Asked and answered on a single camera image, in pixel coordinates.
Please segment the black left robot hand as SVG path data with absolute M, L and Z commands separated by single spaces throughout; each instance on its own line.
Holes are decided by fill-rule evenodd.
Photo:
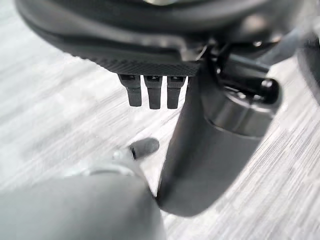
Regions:
M 25 23 L 72 56 L 118 75 L 132 107 L 185 102 L 157 188 L 160 208 L 191 217 L 232 185 L 283 100 L 270 68 L 296 56 L 320 98 L 317 0 L 17 0 Z

